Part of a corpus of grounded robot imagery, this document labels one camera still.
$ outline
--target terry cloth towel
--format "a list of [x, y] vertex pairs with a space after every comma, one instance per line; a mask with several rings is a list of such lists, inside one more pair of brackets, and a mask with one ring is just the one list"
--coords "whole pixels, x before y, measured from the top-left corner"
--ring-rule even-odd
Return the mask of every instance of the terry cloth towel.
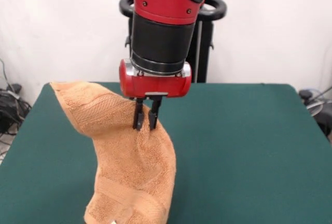
[[166, 223], [175, 180], [175, 152], [162, 127], [140, 131], [135, 103], [97, 83], [51, 83], [73, 127], [92, 138], [98, 160], [87, 224]]

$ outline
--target white wall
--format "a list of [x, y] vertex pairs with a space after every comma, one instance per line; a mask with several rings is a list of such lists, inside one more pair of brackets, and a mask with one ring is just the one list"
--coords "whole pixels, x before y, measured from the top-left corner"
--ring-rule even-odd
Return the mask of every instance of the white wall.
[[[209, 82], [332, 83], [331, 0], [225, 0]], [[0, 0], [0, 57], [34, 102], [58, 80], [118, 81], [127, 19], [119, 0]]]

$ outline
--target table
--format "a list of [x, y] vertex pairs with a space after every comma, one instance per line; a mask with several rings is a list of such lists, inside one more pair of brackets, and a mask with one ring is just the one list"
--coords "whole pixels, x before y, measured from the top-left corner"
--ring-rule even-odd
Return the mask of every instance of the table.
[[[292, 87], [196, 84], [160, 120], [177, 156], [170, 224], [332, 222], [332, 151]], [[0, 166], [0, 223], [83, 223], [95, 170], [45, 85]]]

